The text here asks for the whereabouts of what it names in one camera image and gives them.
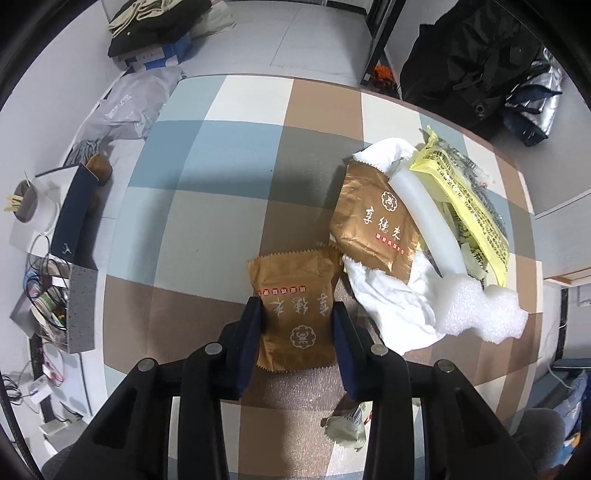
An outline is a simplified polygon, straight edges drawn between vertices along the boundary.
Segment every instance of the storage box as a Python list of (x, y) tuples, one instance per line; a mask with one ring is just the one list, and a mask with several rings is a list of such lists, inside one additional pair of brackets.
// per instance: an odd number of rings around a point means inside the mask
[(136, 72), (158, 67), (173, 67), (183, 61), (191, 45), (191, 36), (187, 32), (175, 43), (152, 45), (134, 50), (120, 55), (119, 59), (124, 60), (125, 64), (128, 67), (133, 67)]

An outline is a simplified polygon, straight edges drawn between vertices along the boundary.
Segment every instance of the white foam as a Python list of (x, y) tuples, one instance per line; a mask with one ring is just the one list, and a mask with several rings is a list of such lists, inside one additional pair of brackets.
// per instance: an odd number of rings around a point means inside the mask
[(483, 291), (478, 280), (458, 274), (446, 275), (437, 285), (433, 312), (439, 333), (459, 335), (474, 328), (484, 341), (493, 343), (520, 338), (528, 316), (519, 308), (517, 292), (497, 285)]

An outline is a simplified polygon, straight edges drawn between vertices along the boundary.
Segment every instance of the gold snack package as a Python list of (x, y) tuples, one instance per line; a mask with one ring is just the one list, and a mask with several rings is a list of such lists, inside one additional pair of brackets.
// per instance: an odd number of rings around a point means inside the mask
[(325, 247), (271, 254), (246, 266), (265, 312), (256, 364), (272, 372), (334, 365), (330, 313), (342, 272), (340, 252)]
[(330, 233), (345, 255), (408, 283), (418, 229), (377, 168), (349, 163)]

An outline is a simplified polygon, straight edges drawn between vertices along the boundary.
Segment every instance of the table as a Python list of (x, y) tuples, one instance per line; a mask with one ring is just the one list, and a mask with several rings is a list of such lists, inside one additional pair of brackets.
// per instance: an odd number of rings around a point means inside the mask
[[(427, 125), (493, 178), (487, 194), (508, 231), (508, 287), (530, 315), (521, 339), (494, 345), (465, 332), (406, 358), (451, 359), (514, 427), (533, 382), (542, 305), (523, 175), (484, 140), (412, 105), (309, 80), (180, 82), (145, 143), (117, 222), (105, 287), (106, 369), (127, 373), (146, 356), (173, 361), (217, 339), (252, 294), (247, 260), (328, 240), (345, 160), (388, 137), (420, 146)], [(346, 407), (344, 396), (338, 367), (256, 369), (243, 399), (222, 404), (230, 471), (361, 478), (365, 451), (334, 446), (320, 427)]]

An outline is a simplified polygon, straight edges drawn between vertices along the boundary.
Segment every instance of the brown square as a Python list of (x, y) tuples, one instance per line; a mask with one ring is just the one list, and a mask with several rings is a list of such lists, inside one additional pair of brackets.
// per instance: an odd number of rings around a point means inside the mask
[(513, 340), (513, 338), (507, 338), (498, 345), (482, 342), (474, 379), (475, 385), (481, 385), (507, 374)]
[(511, 358), (509, 359), (509, 373), (521, 370), (523, 367), (526, 367), (537, 360), (538, 349), (540, 346), (540, 328), (541, 314), (540, 317), (535, 313), (530, 314), (527, 318), (527, 323), (525, 324), (525, 329), (523, 330), (521, 338), (513, 340)]
[(224, 325), (242, 316), (244, 305), (155, 288), (152, 294), (148, 355), (159, 363), (187, 358), (217, 341)]
[(523, 191), (523, 185), (519, 179), (515, 162), (505, 154), (500, 153), (497, 149), (494, 149), (494, 152), (503, 179), (503, 185), (505, 186), (507, 200), (515, 203), (527, 212), (527, 202), (525, 201), (526, 194)]
[(535, 317), (534, 341), (532, 344), (530, 356), (530, 364), (533, 364), (538, 361), (538, 354), (540, 353), (540, 342), (542, 337), (542, 314), (533, 313), (530, 314), (530, 317)]
[(407, 362), (414, 362), (416, 364), (429, 365), (431, 361), (431, 354), (433, 353), (433, 346), (421, 348), (419, 350), (410, 350), (406, 352), (403, 357)]
[(361, 92), (295, 79), (284, 125), (363, 140)]
[(269, 200), (259, 255), (326, 245), (331, 217), (332, 211), (324, 208)]
[(510, 419), (517, 412), (521, 396), (523, 395), (528, 369), (529, 365), (507, 374), (503, 392), (499, 399), (499, 405), (496, 408), (496, 416), (500, 421)]
[(517, 271), (519, 306), (528, 313), (537, 313), (538, 277), (536, 262), (531, 258), (516, 255), (515, 269)]
[(148, 355), (153, 287), (107, 275), (103, 314), (105, 364), (124, 374)]
[(429, 363), (433, 365), (442, 358), (451, 360), (470, 383), (474, 385), (480, 349), (483, 343), (480, 337), (469, 330), (462, 332), (458, 336), (446, 335), (432, 345)]
[(333, 442), (320, 422), (331, 413), (242, 406), (238, 473), (324, 477)]

